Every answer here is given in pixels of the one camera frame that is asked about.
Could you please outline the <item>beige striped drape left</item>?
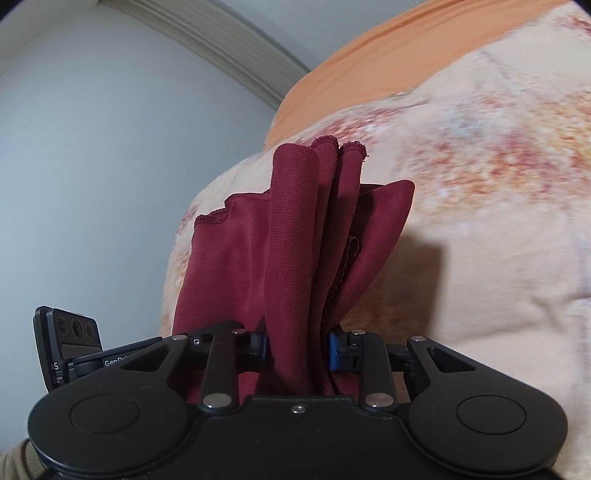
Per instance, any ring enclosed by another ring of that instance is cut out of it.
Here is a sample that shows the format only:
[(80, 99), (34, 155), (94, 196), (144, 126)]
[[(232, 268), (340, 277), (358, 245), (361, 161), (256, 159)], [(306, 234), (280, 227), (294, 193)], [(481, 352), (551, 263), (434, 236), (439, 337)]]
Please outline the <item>beige striped drape left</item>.
[(276, 40), (219, 1), (110, 0), (104, 4), (207, 60), (273, 109), (310, 72)]

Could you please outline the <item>dark red knit shirt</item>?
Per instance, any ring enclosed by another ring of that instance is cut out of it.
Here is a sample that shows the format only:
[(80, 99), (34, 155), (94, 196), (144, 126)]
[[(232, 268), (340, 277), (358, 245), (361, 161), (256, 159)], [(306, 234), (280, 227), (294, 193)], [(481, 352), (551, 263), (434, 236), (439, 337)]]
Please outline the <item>dark red knit shirt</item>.
[(366, 148), (334, 137), (273, 154), (270, 187), (195, 219), (175, 332), (226, 320), (266, 328), (273, 368), (242, 395), (356, 395), (329, 371), (328, 335), (369, 289), (408, 218), (415, 186), (362, 182)]

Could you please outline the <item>floral beige quilt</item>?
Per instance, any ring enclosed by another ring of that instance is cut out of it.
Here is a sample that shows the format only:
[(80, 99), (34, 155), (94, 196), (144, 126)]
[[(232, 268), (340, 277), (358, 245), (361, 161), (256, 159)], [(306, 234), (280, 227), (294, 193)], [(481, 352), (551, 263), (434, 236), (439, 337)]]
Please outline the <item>floral beige quilt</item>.
[[(391, 340), (427, 333), (547, 392), (569, 419), (558, 471), (586, 479), (590, 17), (561, 2), (418, 86), (339, 110), (286, 141), (359, 141), (365, 182), (415, 183), (404, 234), (346, 326)], [(168, 263), (162, 334), (172, 330), (195, 218), (231, 194), (266, 189), (280, 143), (193, 199)]]

